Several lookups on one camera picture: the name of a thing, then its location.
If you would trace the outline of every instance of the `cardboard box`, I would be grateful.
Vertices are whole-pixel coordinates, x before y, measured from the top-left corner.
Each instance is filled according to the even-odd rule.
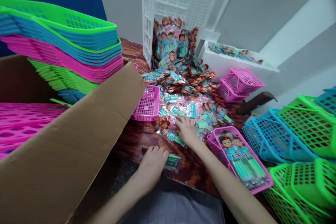
[[[7,57],[0,68],[8,60],[26,59]],[[121,70],[0,162],[1,224],[70,219],[146,88],[134,64],[124,61]],[[10,81],[0,79],[0,90]]]

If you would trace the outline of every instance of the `cartoon boy illustration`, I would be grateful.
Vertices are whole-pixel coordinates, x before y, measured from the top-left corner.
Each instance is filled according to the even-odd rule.
[[[162,32],[161,35],[162,35],[162,45],[163,45],[164,51],[169,52],[167,34],[165,32]]]
[[[245,158],[252,159],[253,156],[248,148],[244,145],[243,141],[239,139],[238,136],[233,137],[234,144],[241,148],[241,152],[244,154]]]
[[[204,107],[205,110],[210,110],[209,106],[206,103],[203,104],[203,107]]]
[[[231,139],[225,135],[223,136],[221,143],[223,147],[227,148],[226,151],[227,151],[228,158],[233,161],[238,161],[239,160],[238,153],[234,149],[231,149],[231,146],[232,146]]]
[[[224,124],[224,122],[223,122],[221,119],[219,119],[219,118],[217,118],[217,121],[218,121],[220,124]]]
[[[174,33],[171,31],[168,33],[168,45],[169,45],[169,50],[174,50]]]
[[[160,54],[160,52],[161,52],[161,44],[162,44],[162,35],[161,35],[161,33],[159,33],[159,35],[157,36],[158,38],[157,38],[157,47],[156,47],[156,53],[157,54]]]
[[[184,57],[186,55],[186,43],[184,41],[184,34],[181,33],[179,36],[178,36],[178,47],[180,49],[180,56]]]

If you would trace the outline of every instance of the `table surface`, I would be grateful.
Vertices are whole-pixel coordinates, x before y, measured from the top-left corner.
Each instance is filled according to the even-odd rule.
[[[121,39],[121,45],[122,55],[137,63],[141,74],[150,71],[142,54],[142,45],[125,39]],[[234,127],[241,132],[244,122],[249,117],[249,115],[242,116],[236,113],[236,109],[243,103],[226,103],[217,91],[212,94],[215,101],[229,111],[228,116],[234,120]],[[180,144],[158,135],[156,133],[158,128],[155,124],[155,121],[143,122],[130,119],[119,140],[113,147],[112,153],[135,163],[140,163],[143,157],[143,147],[148,148],[151,145],[163,146],[169,153],[178,155],[184,159],[179,173],[166,170],[165,176],[196,190],[220,198],[221,196],[209,172],[198,156],[191,149],[185,149]],[[271,210],[262,194],[257,194],[256,197],[269,211]]]

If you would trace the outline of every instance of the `fingers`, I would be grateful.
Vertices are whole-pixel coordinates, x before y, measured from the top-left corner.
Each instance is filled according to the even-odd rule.
[[[181,121],[180,121],[180,117],[177,118],[175,124],[176,124],[179,128],[181,128],[182,123],[181,123]]]
[[[148,153],[152,152],[153,148],[154,148],[154,146],[153,146],[153,145],[152,145],[152,146],[150,146],[150,147],[148,148],[147,152],[148,152]]]
[[[153,148],[152,152],[153,152],[153,153],[157,153],[158,150],[159,150],[159,147],[158,147],[158,146],[155,146],[155,147]]]
[[[164,152],[163,152],[163,154],[162,154],[162,159],[163,159],[164,163],[167,162],[168,157],[169,157],[169,151],[167,151],[167,150],[165,149]]]
[[[166,150],[165,148],[160,147],[159,150],[158,150],[158,152],[157,152],[157,154],[158,154],[159,156],[162,156],[165,150]]]
[[[182,116],[181,122],[183,123],[188,122],[188,117]]]

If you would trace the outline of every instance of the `white wall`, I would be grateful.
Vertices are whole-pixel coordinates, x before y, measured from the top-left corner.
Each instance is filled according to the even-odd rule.
[[[142,44],[142,0],[102,0],[106,18],[121,38]]]
[[[280,73],[263,80],[274,100],[254,110],[262,115],[269,108],[281,109],[293,101],[297,95],[319,96],[323,89],[336,85],[336,23],[298,50],[280,66]]]
[[[282,108],[297,95],[319,96],[336,85],[336,0],[309,0],[262,50],[280,73],[263,80],[262,91],[277,98],[257,108]]]
[[[218,42],[259,52],[307,1],[229,0],[215,29]]]
[[[309,0],[268,42],[260,54],[278,67],[336,22],[336,0]]]

